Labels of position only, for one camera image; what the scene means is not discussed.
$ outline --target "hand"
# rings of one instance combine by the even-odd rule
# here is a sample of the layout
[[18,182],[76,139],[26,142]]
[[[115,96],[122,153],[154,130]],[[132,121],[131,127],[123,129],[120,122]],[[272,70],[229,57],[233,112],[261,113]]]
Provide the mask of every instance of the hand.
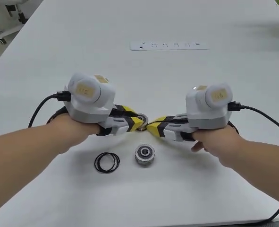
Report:
[[246,141],[230,126],[218,130],[199,130],[193,133],[193,138],[198,142],[192,147],[193,152],[204,148],[205,151],[219,158],[226,167],[231,158],[236,158]]
[[57,116],[48,125],[62,136],[68,148],[80,144],[89,135],[98,134],[100,131],[98,124],[85,124],[74,121],[67,113]]

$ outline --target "white power strip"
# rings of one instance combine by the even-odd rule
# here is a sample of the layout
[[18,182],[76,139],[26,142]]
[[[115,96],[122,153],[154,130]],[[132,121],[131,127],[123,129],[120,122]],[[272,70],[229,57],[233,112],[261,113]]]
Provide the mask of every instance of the white power strip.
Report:
[[132,51],[208,50],[201,42],[130,42]]

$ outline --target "person's left hand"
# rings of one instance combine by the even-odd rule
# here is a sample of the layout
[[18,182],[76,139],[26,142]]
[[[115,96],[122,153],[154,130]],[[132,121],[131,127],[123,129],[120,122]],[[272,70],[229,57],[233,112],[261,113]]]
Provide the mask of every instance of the person's left hand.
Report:
[[49,124],[51,130],[55,130],[72,147],[83,142],[89,135],[98,134],[98,124],[85,124],[74,121],[69,114],[61,114],[54,118]]

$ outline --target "silver bearing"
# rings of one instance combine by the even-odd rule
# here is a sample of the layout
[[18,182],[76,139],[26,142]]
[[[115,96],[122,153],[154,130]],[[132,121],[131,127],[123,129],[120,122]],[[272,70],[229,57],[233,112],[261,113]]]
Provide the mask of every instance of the silver bearing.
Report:
[[149,121],[148,117],[147,117],[146,115],[142,114],[142,113],[139,113],[138,116],[137,116],[137,118],[139,118],[140,120],[143,121],[143,124],[142,124],[139,128],[137,128],[137,130],[138,130],[138,131],[144,131],[144,130],[146,130],[146,129],[147,129],[146,126],[147,126],[148,121]]
[[155,159],[154,148],[149,144],[139,145],[135,150],[135,159],[140,165],[150,165]]

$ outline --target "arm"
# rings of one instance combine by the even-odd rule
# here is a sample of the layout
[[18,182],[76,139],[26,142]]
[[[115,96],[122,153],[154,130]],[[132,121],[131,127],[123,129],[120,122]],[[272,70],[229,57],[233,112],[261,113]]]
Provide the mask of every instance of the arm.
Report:
[[75,122],[63,114],[50,124],[0,136],[0,207],[58,154],[98,132],[97,125]]
[[220,162],[245,178],[251,185],[279,201],[279,146],[251,142],[234,129],[198,131],[194,152],[204,148]]

